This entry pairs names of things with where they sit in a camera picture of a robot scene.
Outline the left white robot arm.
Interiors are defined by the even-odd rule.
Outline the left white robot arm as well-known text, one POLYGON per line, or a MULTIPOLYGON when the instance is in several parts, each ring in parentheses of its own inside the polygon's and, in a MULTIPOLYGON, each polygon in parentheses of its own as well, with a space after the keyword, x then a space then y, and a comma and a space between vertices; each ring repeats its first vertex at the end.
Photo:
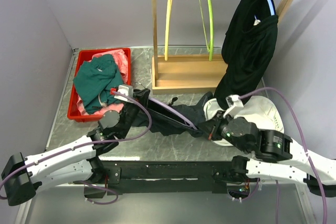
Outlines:
POLYGON ((106 112, 98 126, 79 139, 44 153, 23 156, 13 154, 1 173, 1 200, 9 206, 18 206, 34 198, 45 189, 67 182, 98 183, 103 180, 105 170, 99 156, 121 142, 131 141, 128 132, 140 111, 147 116, 147 128, 137 137, 142 137, 152 126, 152 118, 146 108, 150 90, 135 90, 125 95, 120 90, 115 95, 126 101, 120 112, 106 112))

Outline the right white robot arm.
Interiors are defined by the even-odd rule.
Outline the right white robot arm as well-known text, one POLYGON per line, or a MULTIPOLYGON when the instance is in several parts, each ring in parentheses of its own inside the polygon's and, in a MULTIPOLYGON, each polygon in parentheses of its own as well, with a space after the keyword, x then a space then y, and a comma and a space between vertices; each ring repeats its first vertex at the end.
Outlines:
POLYGON ((199 128, 210 141, 226 140, 244 153, 232 158, 224 176, 229 182, 280 180, 305 184, 317 196, 335 197, 335 160, 305 151, 290 136, 260 129, 243 117, 216 116, 199 128))

